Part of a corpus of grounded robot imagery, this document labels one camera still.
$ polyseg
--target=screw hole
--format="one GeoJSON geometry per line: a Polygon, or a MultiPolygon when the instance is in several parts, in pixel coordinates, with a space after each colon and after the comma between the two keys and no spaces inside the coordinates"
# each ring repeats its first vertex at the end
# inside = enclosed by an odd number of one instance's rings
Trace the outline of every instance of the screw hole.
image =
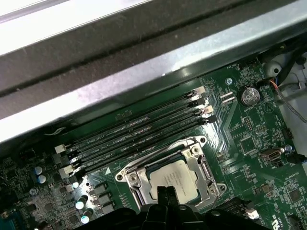
{"type": "Polygon", "coordinates": [[[123,179],[123,176],[122,175],[117,175],[116,177],[119,181],[121,181],[123,179]]]}

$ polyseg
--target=motherboard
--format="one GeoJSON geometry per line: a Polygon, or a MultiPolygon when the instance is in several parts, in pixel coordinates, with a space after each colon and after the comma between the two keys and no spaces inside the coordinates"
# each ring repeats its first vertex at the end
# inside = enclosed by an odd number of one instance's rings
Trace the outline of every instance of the motherboard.
{"type": "Polygon", "coordinates": [[[306,158],[257,60],[64,131],[1,159],[1,230],[71,230],[139,211],[159,185],[200,213],[239,204],[269,229],[307,226],[306,158]]]}

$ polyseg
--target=red wire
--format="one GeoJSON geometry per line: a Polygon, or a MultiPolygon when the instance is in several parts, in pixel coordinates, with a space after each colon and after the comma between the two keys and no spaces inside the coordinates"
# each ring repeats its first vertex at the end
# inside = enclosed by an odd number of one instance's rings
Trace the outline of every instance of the red wire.
{"type": "Polygon", "coordinates": [[[278,86],[276,85],[276,83],[275,83],[275,82],[273,82],[272,80],[270,80],[270,83],[272,83],[272,84],[273,84],[273,86],[274,86],[274,88],[275,88],[275,89],[278,89],[278,86]]]}

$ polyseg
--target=cpu socket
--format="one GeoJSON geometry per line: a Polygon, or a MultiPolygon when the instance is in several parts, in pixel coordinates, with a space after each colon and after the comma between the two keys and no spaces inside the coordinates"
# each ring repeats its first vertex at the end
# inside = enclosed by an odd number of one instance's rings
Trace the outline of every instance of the cpu socket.
{"type": "Polygon", "coordinates": [[[226,191],[210,170],[202,151],[205,143],[204,136],[176,141],[130,162],[116,180],[129,185],[139,208],[157,202],[158,186],[174,186],[180,204],[202,209],[226,191]]]}

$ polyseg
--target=green circuit board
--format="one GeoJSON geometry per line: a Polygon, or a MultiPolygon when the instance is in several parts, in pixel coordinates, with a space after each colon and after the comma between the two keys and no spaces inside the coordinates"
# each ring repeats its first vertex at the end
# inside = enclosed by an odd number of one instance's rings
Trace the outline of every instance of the green circuit board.
{"type": "MultiPolygon", "coordinates": [[[[244,66],[235,63],[2,159],[0,179],[15,191],[15,202],[1,215],[0,229],[15,229],[12,218],[24,223],[21,229],[33,229],[41,221],[46,221],[49,229],[74,229],[82,225],[84,212],[75,208],[76,201],[102,186],[103,192],[110,194],[108,212],[121,207],[138,211],[128,185],[117,182],[116,174],[132,160],[192,136],[206,137],[203,152],[210,169],[215,180],[227,186],[215,207],[239,197],[254,202],[258,223],[270,229],[291,229],[290,215],[307,226],[307,176],[302,164],[287,160],[297,153],[271,86],[258,87],[260,101],[255,106],[244,106],[239,99],[242,87],[264,78],[257,60],[244,66]],[[187,106],[187,93],[202,86],[201,96],[212,106],[210,115],[216,116],[216,122],[201,123],[201,116],[194,115],[196,109],[187,106]],[[61,144],[78,154],[55,154],[54,147],[61,144]],[[286,145],[293,149],[283,153],[278,162],[261,157],[265,150],[286,145]],[[80,167],[82,182],[76,188],[59,173],[67,164],[80,167]],[[42,184],[34,174],[36,166],[43,166],[47,181],[42,184]]],[[[93,210],[92,219],[106,212],[93,200],[86,205],[93,210]]]]}

